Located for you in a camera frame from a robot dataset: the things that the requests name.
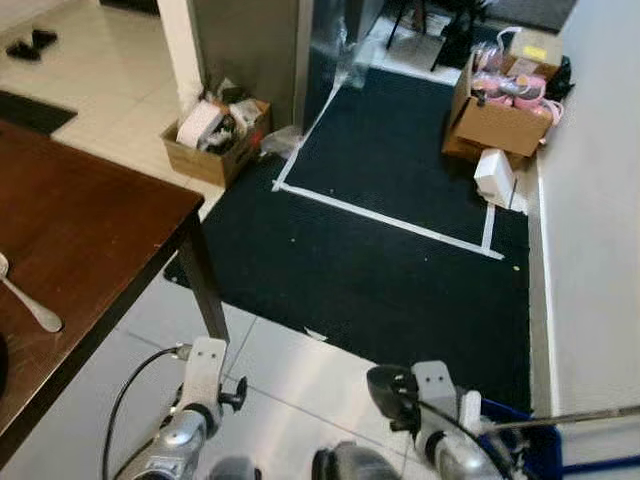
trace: open cardboard box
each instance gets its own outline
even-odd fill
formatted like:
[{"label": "open cardboard box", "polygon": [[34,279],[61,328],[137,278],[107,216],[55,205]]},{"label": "open cardboard box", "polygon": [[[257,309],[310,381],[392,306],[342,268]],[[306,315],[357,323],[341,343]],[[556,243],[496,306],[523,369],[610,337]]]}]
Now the open cardboard box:
[{"label": "open cardboard box", "polygon": [[260,153],[260,140],[271,131],[270,105],[260,100],[255,102],[262,115],[254,127],[224,155],[202,152],[177,143],[178,122],[171,124],[161,135],[171,167],[176,172],[229,187],[249,160]]},{"label": "open cardboard box", "polygon": [[478,161],[483,149],[499,148],[517,168],[535,153],[551,119],[504,105],[480,106],[471,95],[472,63],[467,62],[456,84],[442,153]]}]

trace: white tape line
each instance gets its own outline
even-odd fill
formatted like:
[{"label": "white tape line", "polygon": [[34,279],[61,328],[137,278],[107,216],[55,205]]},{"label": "white tape line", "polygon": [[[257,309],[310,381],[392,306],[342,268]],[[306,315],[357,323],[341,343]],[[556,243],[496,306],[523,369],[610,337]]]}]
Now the white tape line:
[{"label": "white tape line", "polygon": [[484,248],[480,245],[475,245],[473,243],[465,242],[464,240],[458,240],[457,238],[453,238],[448,235],[444,235],[442,233],[434,232],[433,230],[419,227],[418,225],[413,225],[408,222],[403,222],[402,220],[398,220],[393,217],[388,217],[386,215],[382,215],[381,213],[377,213],[372,210],[367,210],[366,208],[358,207],[356,205],[343,202],[342,200],[327,197],[320,193],[307,190],[306,188],[292,187],[291,185],[287,185],[286,183],[283,183],[280,186],[280,188],[285,192],[293,193],[301,197],[310,198],[311,200],[324,203],[325,205],[336,207],[341,210],[346,210],[347,212],[355,213],[356,215],[360,215],[362,217],[366,217],[371,220],[376,220],[378,222],[386,223],[387,225],[401,228],[403,230],[407,230],[417,235],[431,238],[432,240],[438,240],[439,242],[453,245],[454,247],[462,248],[464,250],[468,250],[474,253],[479,253],[481,255],[485,255],[490,258],[495,258],[496,260],[502,260],[504,258],[504,255],[498,252],[494,252],[489,248]]},{"label": "white tape line", "polygon": [[291,171],[291,169],[293,168],[293,165],[296,163],[296,160],[298,159],[298,152],[306,143],[307,139],[309,138],[309,135],[311,135],[311,132],[313,132],[313,129],[316,128],[316,125],[324,115],[324,112],[327,110],[327,107],[333,100],[333,97],[336,96],[336,94],[338,93],[338,90],[340,90],[341,87],[342,87],[342,82],[338,82],[334,85],[333,89],[331,90],[331,93],[329,93],[329,97],[327,98],[327,101],[325,102],[324,107],[322,107],[322,110],[320,111],[315,121],[313,122],[313,125],[311,125],[311,128],[307,131],[307,133],[304,135],[304,137],[302,138],[300,143],[296,146],[296,148],[293,150],[293,152],[291,152],[291,155],[289,156],[287,163],[284,164],[284,167],[282,167],[282,170],[280,170],[280,173],[278,174],[278,178],[276,178],[275,182],[273,182],[273,187],[271,188],[272,192],[277,192],[282,188],[282,185],[284,184],[284,181],[286,180],[287,175],[289,175],[289,172]]},{"label": "white tape line", "polygon": [[484,217],[484,231],[482,232],[482,248],[491,249],[491,240],[493,239],[493,222],[496,218],[496,206],[493,203],[487,203],[487,216]]}]

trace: black cable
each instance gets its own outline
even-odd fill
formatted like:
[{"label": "black cable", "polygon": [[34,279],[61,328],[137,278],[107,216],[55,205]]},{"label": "black cable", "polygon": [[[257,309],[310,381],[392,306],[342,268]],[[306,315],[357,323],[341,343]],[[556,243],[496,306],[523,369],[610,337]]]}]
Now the black cable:
[{"label": "black cable", "polygon": [[467,430],[455,418],[449,416],[439,408],[434,407],[433,405],[420,400],[419,398],[414,398],[414,397],[411,397],[410,395],[406,395],[400,392],[397,392],[397,393],[398,395],[404,396],[407,400],[411,402],[418,403],[418,405],[420,405],[421,407],[426,408],[431,413],[434,413],[440,418],[443,418],[448,423],[456,427],[458,430],[464,433],[467,437],[473,440],[473,442],[478,446],[478,448],[480,448],[480,450],[482,450],[487,455],[487,457],[489,457],[489,460],[491,460],[491,462],[493,463],[493,466],[496,467],[496,469],[498,470],[498,472],[500,472],[500,475],[502,475],[503,478],[506,478],[508,480],[513,480],[513,476],[511,475],[511,469],[508,465],[505,465],[504,460],[500,456],[498,456],[493,450],[490,450],[485,445],[483,445],[480,439],[475,434]]},{"label": "black cable", "polygon": [[109,450],[111,449],[111,437],[113,436],[113,428],[116,423],[116,416],[118,415],[118,409],[120,408],[120,404],[122,403],[122,399],[124,398],[125,393],[136,379],[136,377],[144,370],[150,363],[154,360],[162,357],[167,354],[176,354],[178,352],[178,347],[165,348],[164,350],[160,350],[159,352],[154,353],[149,358],[147,358],[144,362],[142,362],[138,368],[136,368],[129,379],[125,382],[125,384],[120,389],[120,393],[116,397],[116,401],[111,408],[111,413],[109,414],[109,423],[107,424],[107,434],[104,439],[104,446],[102,447],[102,480],[109,480]]}]

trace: cardboard box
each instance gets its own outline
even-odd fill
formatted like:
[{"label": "cardboard box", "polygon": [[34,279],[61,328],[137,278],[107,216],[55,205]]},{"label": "cardboard box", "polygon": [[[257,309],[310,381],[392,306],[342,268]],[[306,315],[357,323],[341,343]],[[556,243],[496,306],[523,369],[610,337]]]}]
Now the cardboard box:
[{"label": "cardboard box", "polygon": [[462,70],[453,94],[442,153],[477,161],[485,148],[499,148],[518,168],[536,151],[551,126],[551,119],[504,105],[480,106],[471,96],[472,62]]},{"label": "cardboard box", "polygon": [[523,29],[513,36],[502,73],[542,75],[551,80],[562,63],[562,39],[550,33]]},{"label": "cardboard box", "polygon": [[270,105],[256,100],[262,116],[258,118],[254,127],[244,138],[224,155],[202,152],[176,142],[178,133],[177,122],[173,123],[161,135],[164,146],[169,155],[171,167],[180,173],[196,177],[215,185],[227,188],[247,162],[260,153],[260,140],[270,132]]}]

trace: table leg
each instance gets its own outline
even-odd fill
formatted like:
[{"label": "table leg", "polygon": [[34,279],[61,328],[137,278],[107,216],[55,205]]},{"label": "table leg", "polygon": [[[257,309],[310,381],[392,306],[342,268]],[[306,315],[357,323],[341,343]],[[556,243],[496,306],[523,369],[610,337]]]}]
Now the table leg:
[{"label": "table leg", "polygon": [[178,258],[196,296],[207,332],[211,337],[229,341],[213,266],[197,212],[191,215],[187,223],[187,234],[178,251]]}]

